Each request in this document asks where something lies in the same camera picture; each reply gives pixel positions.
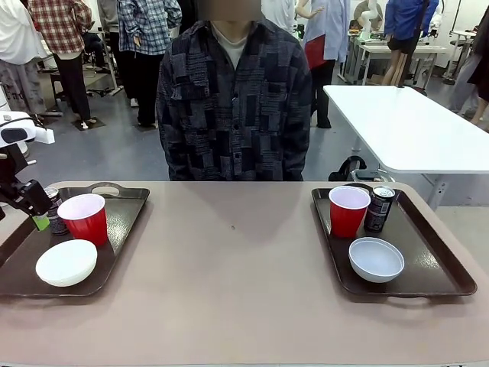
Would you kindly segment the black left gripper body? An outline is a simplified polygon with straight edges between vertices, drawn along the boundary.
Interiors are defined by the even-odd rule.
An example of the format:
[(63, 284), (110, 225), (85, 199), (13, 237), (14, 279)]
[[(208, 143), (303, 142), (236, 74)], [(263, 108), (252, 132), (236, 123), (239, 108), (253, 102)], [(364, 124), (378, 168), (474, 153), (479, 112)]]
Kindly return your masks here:
[(36, 180), (27, 183), (1, 182), (1, 202), (29, 216), (44, 215), (52, 206), (51, 199)]

